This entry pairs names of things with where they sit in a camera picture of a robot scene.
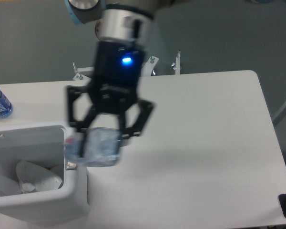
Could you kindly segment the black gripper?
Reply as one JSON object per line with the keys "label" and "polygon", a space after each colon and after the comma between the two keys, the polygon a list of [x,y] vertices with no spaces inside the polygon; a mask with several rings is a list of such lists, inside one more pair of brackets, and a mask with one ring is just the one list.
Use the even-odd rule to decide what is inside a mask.
{"label": "black gripper", "polygon": [[[66,87],[67,120],[80,141],[78,157],[84,157],[88,130],[98,113],[118,115],[121,146],[140,137],[155,104],[139,99],[137,85],[145,51],[137,45],[100,41],[97,45],[94,72],[88,86]],[[132,126],[126,126],[126,111],[133,105],[139,114]]]}

